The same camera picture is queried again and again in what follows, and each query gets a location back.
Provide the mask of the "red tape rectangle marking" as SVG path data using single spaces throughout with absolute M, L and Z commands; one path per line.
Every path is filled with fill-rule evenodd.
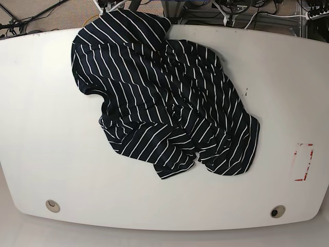
M 314 152 L 314 144 L 300 143 L 294 152 L 292 178 L 296 182 L 306 180 Z

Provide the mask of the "black tripod on floor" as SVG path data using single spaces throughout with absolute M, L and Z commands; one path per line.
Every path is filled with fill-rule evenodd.
M 26 29 L 30 23 L 49 17 L 56 8 L 66 2 L 67 1 L 58 1 L 38 14 L 23 19 L 17 18 L 12 12 L 1 4 L 1 10 L 10 17 L 8 24 L 1 24 L 1 31 L 5 30 L 5 32 L 1 34 L 1 40 L 26 35 Z

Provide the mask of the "white power strip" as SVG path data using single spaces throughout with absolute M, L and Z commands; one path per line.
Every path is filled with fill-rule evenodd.
M 322 17 L 328 17 L 328 5 L 316 6 L 306 14 L 307 20 L 316 20 Z

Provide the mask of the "navy white striped T-shirt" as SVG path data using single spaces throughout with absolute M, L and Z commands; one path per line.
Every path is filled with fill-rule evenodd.
M 161 179 L 195 162 L 218 175 L 247 172 L 259 121 L 218 55 L 167 39 L 171 26 L 165 17 L 116 10 L 83 27 L 71 47 L 79 90 L 103 98 L 99 124 L 113 150 L 151 163 Z

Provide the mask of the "aluminium frame stand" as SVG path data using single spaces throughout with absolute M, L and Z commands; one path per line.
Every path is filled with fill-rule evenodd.
M 234 26 L 235 19 L 242 17 L 259 1 L 161 1 L 163 14 L 175 24 L 203 24 Z

